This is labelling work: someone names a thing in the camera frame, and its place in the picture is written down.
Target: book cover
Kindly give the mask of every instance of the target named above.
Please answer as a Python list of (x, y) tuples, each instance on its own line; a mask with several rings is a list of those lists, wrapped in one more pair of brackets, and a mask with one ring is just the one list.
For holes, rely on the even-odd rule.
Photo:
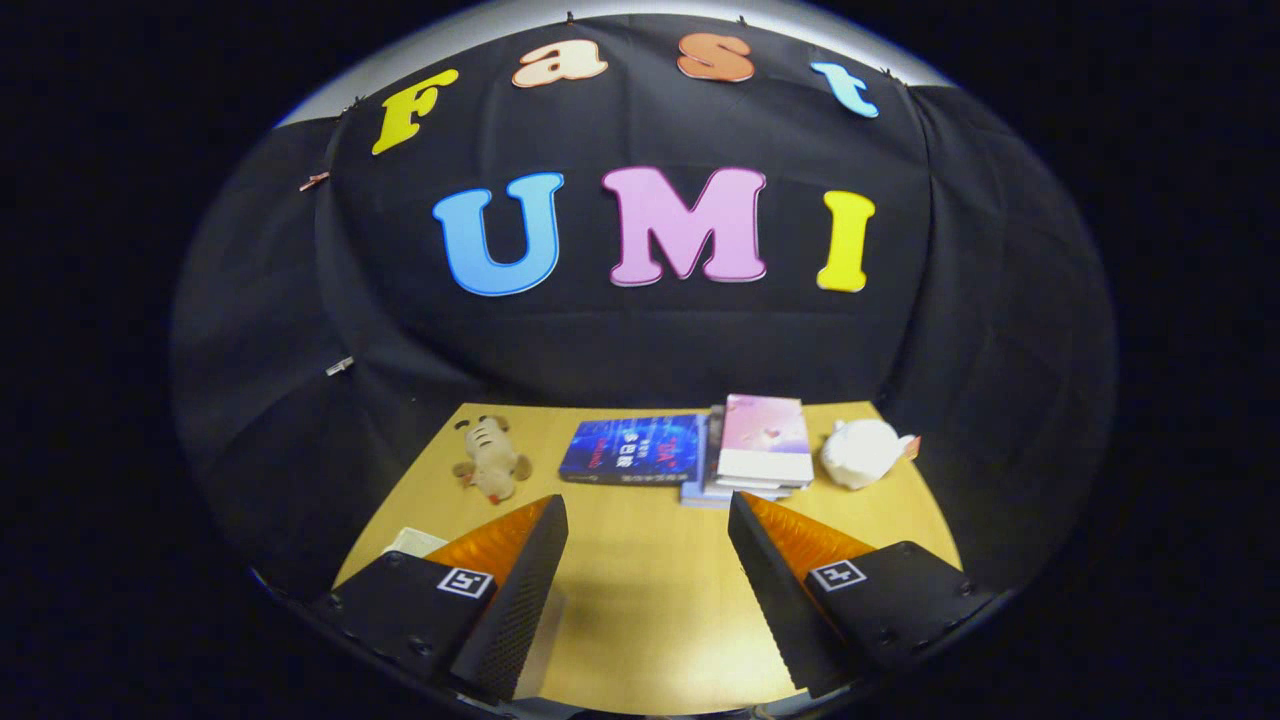
[(730, 395), (724, 404), (718, 483), (806, 486), (813, 456), (804, 407), (794, 397)]
[[(735, 489), (748, 489), (745, 487), (722, 486), (717, 478), (719, 465), (721, 438), (724, 434), (724, 406), (712, 405), (707, 416), (707, 464), (705, 473), (699, 479), (690, 479), (680, 486), (680, 503), (689, 507), (728, 507)], [(750, 488), (756, 495), (768, 500), (787, 497), (790, 488), (778, 488), (777, 484), (760, 488)]]
[(707, 415), (586, 420), (561, 464), (575, 483), (677, 486), (703, 477)]

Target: letter m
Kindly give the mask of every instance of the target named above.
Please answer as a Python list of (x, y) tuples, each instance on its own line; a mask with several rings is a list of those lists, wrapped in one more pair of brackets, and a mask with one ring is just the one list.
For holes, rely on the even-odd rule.
[(662, 247), (680, 279), (694, 265), (708, 238), (712, 258), (703, 266), (716, 282), (751, 282), (764, 277), (756, 247), (755, 199), (764, 176), (742, 168), (712, 173), (694, 209), (685, 208), (675, 188), (657, 168), (620, 168), (607, 173), (604, 187), (618, 196), (622, 224), (622, 261), (609, 273), (613, 284), (635, 287), (662, 279), (653, 260), (650, 234)]

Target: wooden table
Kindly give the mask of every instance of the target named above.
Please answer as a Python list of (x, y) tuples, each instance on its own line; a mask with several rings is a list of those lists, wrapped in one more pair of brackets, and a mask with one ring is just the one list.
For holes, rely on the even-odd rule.
[[(547, 495), (564, 497), (568, 541), (553, 583), (558, 619), (544, 614), (534, 688), (550, 701), (625, 714), (714, 712), (795, 696), (773, 637), (728, 539), (728, 511), (684, 507), (678, 487), (566, 483), (557, 470), (577, 424), (705, 409), (617, 410), (465, 404), (387, 496), (338, 573), (334, 585), (375, 560), (401, 528), (453, 539)], [(463, 418), (504, 415), (534, 474), (492, 505), (451, 474), (466, 460)], [(817, 450), (838, 418), (879, 418), (870, 402), (808, 405)], [(923, 447), (928, 452), (928, 438)], [(874, 547), (910, 539), (960, 568), (947, 523), (909, 461), (860, 491), (817, 478), (782, 501)]]

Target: white stuffed animal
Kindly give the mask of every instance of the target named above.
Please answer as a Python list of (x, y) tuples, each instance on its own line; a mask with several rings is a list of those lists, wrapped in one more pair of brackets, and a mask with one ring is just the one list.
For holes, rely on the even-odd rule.
[[(458, 420), (453, 429), (471, 424), (471, 420)], [(494, 505), (515, 495), (512, 480), (524, 480), (534, 471), (529, 457), (517, 454), (511, 445), (507, 437), (509, 427), (506, 418), (480, 415), (465, 437), (471, 461), (453, 466), (453, 474), (462, 479), (463, 486), (479, 487)]]
[(883, 420), (836, 420), (822, 446), (822, 464), (836, 483), (859, 489), (883, 478), (900, 457), (914, 460), (919, 451), (920, 438), (897, 437)]

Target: metal clip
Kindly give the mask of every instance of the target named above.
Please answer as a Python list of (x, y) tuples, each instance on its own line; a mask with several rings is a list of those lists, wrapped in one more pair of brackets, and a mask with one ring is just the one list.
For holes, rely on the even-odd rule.
[(311, 190), (312, 187), (315, 187), (315, 186), (320, 184), (321, 182), (324, 182), (325, 178), (328, 178), (328, 177), (329, 177), (329, 170), (325, 170), (325, 172), (320, 173), (319, 176), (311, 176), (310, 178), (307, 178), (307, 182), (302, 183), (302, 187), (298, 188), (298, 192), (302, 192), (305, 190)]
[(326, 374), (326, 375), (329, 375), (332, 378), (332, 377), (337, 375), (338, 373), (346, 370), (347, 368), (352, 366), (355, 363), (356, 363), (355, 357), (347, 357), (344, 360), (339, 360), (339, 361), (334, 363), (333, 365), (329, 365), (329, 368), (324, 372), (324, 374)]

